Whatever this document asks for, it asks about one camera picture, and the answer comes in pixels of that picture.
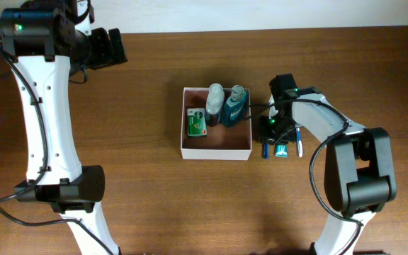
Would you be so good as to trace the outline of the Colgate toothpaste tube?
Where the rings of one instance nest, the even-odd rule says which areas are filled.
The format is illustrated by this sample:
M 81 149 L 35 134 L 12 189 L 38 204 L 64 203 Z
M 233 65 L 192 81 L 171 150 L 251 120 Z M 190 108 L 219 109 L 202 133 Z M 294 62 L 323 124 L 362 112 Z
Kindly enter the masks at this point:
M 280 158 L 288 158 L 288 145 L 285 143 L 278 143 L 275 146 L 275 156 Z

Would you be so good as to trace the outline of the blue disposable razor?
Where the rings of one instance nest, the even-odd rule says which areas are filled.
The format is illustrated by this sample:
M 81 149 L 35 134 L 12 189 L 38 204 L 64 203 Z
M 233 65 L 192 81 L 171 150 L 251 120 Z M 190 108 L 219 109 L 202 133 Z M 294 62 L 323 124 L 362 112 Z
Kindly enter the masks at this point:
M 267 142 L 262 144 L 262 158 L 263 159 L 269 158 L 269 143 Z

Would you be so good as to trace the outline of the blue white toothbrush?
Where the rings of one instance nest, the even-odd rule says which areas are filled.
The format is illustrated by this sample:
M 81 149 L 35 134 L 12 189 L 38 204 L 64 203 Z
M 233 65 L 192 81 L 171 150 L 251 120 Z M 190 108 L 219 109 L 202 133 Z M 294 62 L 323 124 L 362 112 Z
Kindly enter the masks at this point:
M 297 138 L 297 155 L 299 157 L 303 156 L 303 147 L 302 147 L 302 137 L 301 137 L 301 131 L 299 127 L 295 128 L 296 132 L 296 138 Z

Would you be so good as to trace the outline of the blue Listerine mouthwash bottle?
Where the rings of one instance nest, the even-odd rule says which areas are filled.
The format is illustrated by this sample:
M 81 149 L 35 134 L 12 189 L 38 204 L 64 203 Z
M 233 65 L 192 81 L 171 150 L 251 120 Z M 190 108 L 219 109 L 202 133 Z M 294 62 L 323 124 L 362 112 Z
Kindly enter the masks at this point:
M 238 123 L 246 100 L 247 92 L 245 91 L 244 87 L 241 85 L 233 86 L 223 108 L 222 124 L 224 126 L 231 127 Z

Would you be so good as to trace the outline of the green Dettol soap box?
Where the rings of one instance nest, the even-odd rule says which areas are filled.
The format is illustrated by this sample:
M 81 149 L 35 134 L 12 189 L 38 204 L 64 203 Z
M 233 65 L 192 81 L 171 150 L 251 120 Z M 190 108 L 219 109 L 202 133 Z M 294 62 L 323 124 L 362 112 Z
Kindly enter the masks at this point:
M 204 137 L 207 135 L 207 125 L 204 108 L 188 108 L 186 110 L 189 137 Z

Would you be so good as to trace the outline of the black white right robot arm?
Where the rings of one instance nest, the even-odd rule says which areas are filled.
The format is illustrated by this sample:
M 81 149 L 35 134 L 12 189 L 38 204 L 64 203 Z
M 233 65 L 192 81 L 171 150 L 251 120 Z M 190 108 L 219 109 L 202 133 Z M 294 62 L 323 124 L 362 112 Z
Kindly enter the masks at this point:
M 352 121 L 315 87 L 298 88 L 292 74 L 275 76 L 269 87 L 260 141 L 275 147 L 295 142 L 302 149 L 298 130 L 306 128 L 320 143 L 309 178 L 328 218 L 310 253 L 353 254 L 363 229 L 397 194 L 390 136 Z

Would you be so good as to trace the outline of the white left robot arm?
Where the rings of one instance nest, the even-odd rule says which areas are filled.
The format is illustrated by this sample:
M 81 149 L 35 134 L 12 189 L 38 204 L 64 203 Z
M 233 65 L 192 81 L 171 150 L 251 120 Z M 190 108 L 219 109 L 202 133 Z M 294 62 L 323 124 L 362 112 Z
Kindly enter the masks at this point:
M 71 76 L 126 62 L 118 29 L 92 28 L 90 1 L 26 1 L 0 16 L 0 55 L 16 79 L 28 141 L 26 178 L 13 199 L 48 204 L 83 254 L 119 254 L 103 214 L 105 174 L 77 155 Z

